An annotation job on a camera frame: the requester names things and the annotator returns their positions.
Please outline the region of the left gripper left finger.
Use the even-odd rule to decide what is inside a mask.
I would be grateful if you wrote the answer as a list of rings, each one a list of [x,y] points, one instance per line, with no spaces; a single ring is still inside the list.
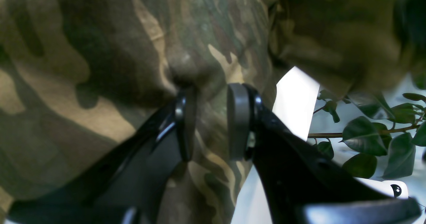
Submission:
[[[196,89],[182,89],[123,144],[63,187],[15,201],[7,224],[155,224],[166,183],[191,159]]]

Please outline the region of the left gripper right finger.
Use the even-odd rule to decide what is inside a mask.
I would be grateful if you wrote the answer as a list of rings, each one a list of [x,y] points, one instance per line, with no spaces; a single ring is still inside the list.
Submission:
[[[295,136],[250,85],[228,85],[230,158],[255,166],[274,224],[411,224],[414,198],[382,194]]]

